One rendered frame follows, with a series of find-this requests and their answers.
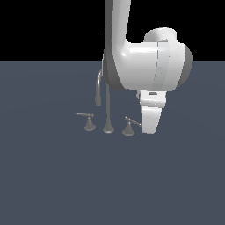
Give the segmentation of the grey gooseneck faucet spout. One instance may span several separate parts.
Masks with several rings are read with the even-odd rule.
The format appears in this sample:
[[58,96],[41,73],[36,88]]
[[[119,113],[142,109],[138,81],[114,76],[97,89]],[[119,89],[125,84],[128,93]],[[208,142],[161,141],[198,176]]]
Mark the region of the grey gooseneck faucet spout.
[[[95,96],[95,103],[96,106],[101,106],[101,96],[100,96],[100,84],[102,78],[102,70],[98,72],[97,80],[96,80],[96,96]],[[106,123],[105,127],[103,128],[103,132],[106,134],[111,134],[114,131],[114,128],[111,124],[110,118],[110,92],[109,92],[109,85],[106,86]]]

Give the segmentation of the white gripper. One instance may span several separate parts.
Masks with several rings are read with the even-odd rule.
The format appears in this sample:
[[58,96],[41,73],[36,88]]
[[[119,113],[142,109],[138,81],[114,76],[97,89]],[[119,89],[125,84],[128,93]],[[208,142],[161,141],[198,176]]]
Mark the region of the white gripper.
[[154,134],[166,105],[167,91],[138,90],[137,98],[141,107],[142,132]]

